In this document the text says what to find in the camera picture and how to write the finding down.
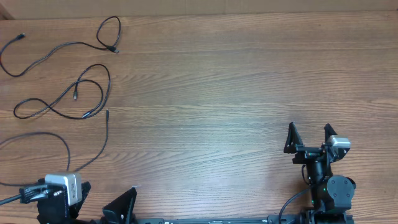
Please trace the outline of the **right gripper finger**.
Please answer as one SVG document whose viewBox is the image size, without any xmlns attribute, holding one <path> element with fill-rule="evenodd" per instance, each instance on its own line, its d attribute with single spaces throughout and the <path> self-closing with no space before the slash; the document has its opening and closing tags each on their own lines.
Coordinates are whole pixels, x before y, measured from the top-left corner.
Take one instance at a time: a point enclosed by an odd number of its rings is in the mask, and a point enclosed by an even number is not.
<svg viewBox="0 0 398 224">
<path fill-rule="evenodd" d="M 332 128 L 332 126 L 330 125 L 330 123 L 327 123 L 324 126 L 324 130 L 325 130 L 325 142 L 327 142 L 327 140 L 329 140 L 329 138 L 333 135 L 337 135 L 336 131 Z"/>
<path fill-rule="evenodd" d="M 294 122 L 289 123 L 287 140 L 284 146 L 284 153 L 295 154 L 303 148 L 303 141 L 297 131 Z"/>
</svg>

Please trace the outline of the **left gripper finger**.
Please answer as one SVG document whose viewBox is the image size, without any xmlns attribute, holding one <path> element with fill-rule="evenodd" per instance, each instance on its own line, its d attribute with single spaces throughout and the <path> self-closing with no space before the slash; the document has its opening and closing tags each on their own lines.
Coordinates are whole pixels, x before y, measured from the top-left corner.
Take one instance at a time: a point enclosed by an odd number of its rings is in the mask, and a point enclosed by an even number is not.
<svg viewBox="0 0 398 224">
<path fill-rule="evenodd" d="M 82 196 L 81 200 L 78 203 L 69 206 L 69 212 L 70 212 L 71 218 L 77 218 L 79 216 L 79 211 L 82 208 L 82 206 L 85 202 L 85 199 L 87 198 L 87 196 L 90 192 L 90 189 L 91 189 L 91 184 L 89 182 L 82 183 L 82 185 L 81 185 L 81 196 Z"/>
<path fill-rule="evenodd" d="M 133 224 L 136 216 L 133 214 L 137 192 L 130 188 L 118 198 L 103 207 L 103 221 L 111 224 Z"/>
</svg>

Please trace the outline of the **black usb cable removed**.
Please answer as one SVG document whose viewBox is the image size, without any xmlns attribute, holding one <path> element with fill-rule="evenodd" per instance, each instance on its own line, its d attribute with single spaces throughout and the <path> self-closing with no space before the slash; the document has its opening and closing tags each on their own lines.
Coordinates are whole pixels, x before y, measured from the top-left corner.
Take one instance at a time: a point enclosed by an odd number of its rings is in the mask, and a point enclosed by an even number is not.
<svg viewBox="0 0 398 224">
<path fill-rule="evenodd" d="M 116 40 L 114 41 L 114 43 L 112 45 L 108 45 L 105 44 L 103 41 L 100 40 L 100 31 L 102 30 L 103 26 L 108 23 L 110 20 L 115 19 L 118 23 L 118 32 L 116 34 Z M 45 56 L 37 59 L 36 61 L 32 62 L 28 67 L 26 67 L 23 71 L 21 71 L 21 73 L 19 74 L 12 74 L 3 64 L 2 59 L 1 59 L 1 70 L 9 75 L 10 77 L 13 78 L 18 78 L 21 77 L 23 75 L 25 75 L 29 70 L 31 70 L 32 68 L 34 68 L 35 66 L 37 66 L 38 64 L 42 63 L 43 61 L 47 60 L 48 58 L 50 58 L 56 51 L 60 50 L 61 48 L 67 47 L 67 46 L 71 46 L 71 45 L 84 45 L 87 47 L 90 47 L 92 49 L 96 49 L 96 50 L 102 50 L 102 51 L 110 51 L 112 53 L 118 54 L 119 53 L 119 49 L 117 48 L 120 38 L 121 38 L 121 31 L 122 31 L 122 25 L 121 25 L 121 20 L 118 16 L 110 16 L 108 18 L 106 18 L 98 27 L 97 31 L 96 31 L 96 40 L 100 43 L 100 47 L 91 45 L 89 43 L 86 42 L 81 42 L 81 41 L 71 41 L 71 42 L 65 42 L 62 44 L 59 44 L 57 46 L 55 46 L 49 53 L 47 53 Z"/>
</svg>

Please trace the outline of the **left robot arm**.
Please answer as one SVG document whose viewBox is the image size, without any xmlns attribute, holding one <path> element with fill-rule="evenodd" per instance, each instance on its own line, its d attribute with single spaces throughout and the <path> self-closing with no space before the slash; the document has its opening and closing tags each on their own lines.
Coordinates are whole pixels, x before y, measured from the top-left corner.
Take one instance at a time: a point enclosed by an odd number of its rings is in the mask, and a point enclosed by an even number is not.
<svg viewBox="0 0 398 224">
<path fill-rule="evenodd" d="M 89 182 L 79 187 L 68 187 L 62 184 L 46 184 L 39 182 L 19 189 L 20 203 L 37 203 L 37 220 L 43 224 L 84 223 L 79 220 L 79 211 L 91 190 Z M 103 216 L 98 220 L 90 220 L 89 224 L 136 223 L 133 208 L 137 192 L 133 187 L 117 199 L 103 207 Z"/>
</svg>

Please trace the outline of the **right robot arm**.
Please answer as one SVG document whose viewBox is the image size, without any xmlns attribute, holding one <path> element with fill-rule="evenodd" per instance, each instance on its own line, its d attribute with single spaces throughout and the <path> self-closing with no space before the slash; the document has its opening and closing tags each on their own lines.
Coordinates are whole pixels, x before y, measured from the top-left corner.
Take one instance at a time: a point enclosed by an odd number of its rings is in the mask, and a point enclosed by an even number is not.
<svg viewBox="0 0 398 224">
<path fill-rule="evenodd" d="M 351 209 L 356 189 L 353 179 L 334 175 L 331 164 L 342 160 L 351 149 L 347 137 L 335 132 L 330 124 L 324 126 L 325 140 L 319 147 L 307 147 L 293 122 L 289 124 L 284 153 L 293 154 L 293 164 L 302 166 L 302 179 L 307 188 L 284 203 L 279 211 L 278 223 L 353 223 L 346 212 Z M 284 215 L 287 206 L 296 198 L 309 192 L 312 206 L 298 215 Z"/>
</svg>

